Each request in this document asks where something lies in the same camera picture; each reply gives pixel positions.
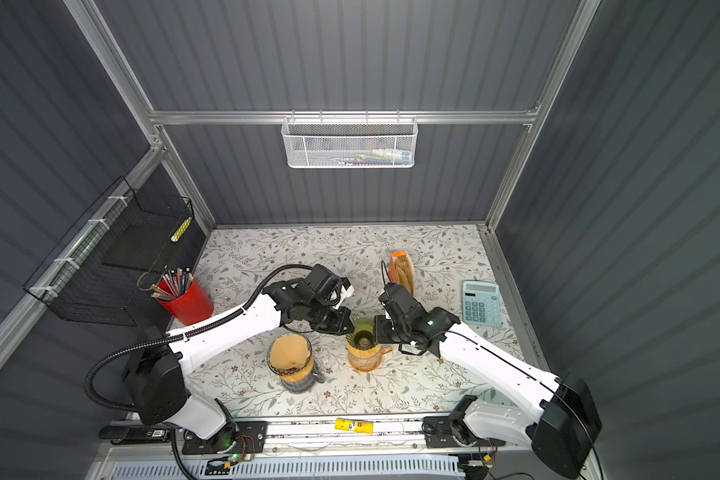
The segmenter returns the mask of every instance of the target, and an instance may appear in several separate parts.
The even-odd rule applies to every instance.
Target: white wire basket
[[[410,168],[418,125],[391,123],[282,122],[282,141],[292,168]]]

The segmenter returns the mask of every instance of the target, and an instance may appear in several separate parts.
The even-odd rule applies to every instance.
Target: black mounting bracket
[[[261,453],[264,451],[264,441],[266,440],[267,422],[237,422],[237,434],[235,436],[235,445],[227,455],[234,453],[242,453],[241,436],[249,436],[253,439],[253,450],[251,451],[251,441],[245,439],[246,454]],[[183,455],[215,455],[216,448],[209,440],[203,440],[190,431],[184,432],[184,446],[181,449]]]
[[[453,434],[451,434],[451,421],[448,420],[448,416],[446,415],[424,417],[422,430],[424,431],[424,440],[427,443],[427,448],[463,447],[456,442]],[[480,438],[473,447],[491,448],[503,447],[505,445],[507,445],[507,443],[498,438]]]

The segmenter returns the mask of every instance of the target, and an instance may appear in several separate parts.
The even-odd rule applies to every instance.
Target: blue calculator
[[[482,326],[501,326],[499,285],[467,280],[461,287],[461,319]]]

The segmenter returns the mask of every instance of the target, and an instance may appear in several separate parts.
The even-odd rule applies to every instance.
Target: table surface
[[[355,294],[343,304],[352,316],[373,315],[382,312],[380,260],[389,262],[399,250],[413,259],[414,296],[427,310],[440,306],[460,316],[461,283],[494,281],[475,225],[214,230],[195,277],[218,313],[244,302],[279,265],[323,264],[354,285]],[[290,270],[281,275],[284,280],[298,274]],[[522,359],[503,300],[501,315],[501,327],[470,327]],[[291,327],[306,330],[307,324]],[[416,357],[395,350],[373,372],[357,372],[347,363],[343,336],[314,332],[306,336],[326,382],[290,393],[266,364],[269,345],[286,332],[278,328],[228,349],[195,370],[192,384],[238,417],[449,411],[463,395],[510,404],[474,374],[431,353]]]

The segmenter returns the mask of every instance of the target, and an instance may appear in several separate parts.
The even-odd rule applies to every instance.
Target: pencil holder
[[[159,287],[168,290],[165,281],[161,281]],[[171,302],[157,301],[185,326],[201,322],[213,315],[213,302],[197,280],[194,280],[186,293],[179,298]]]

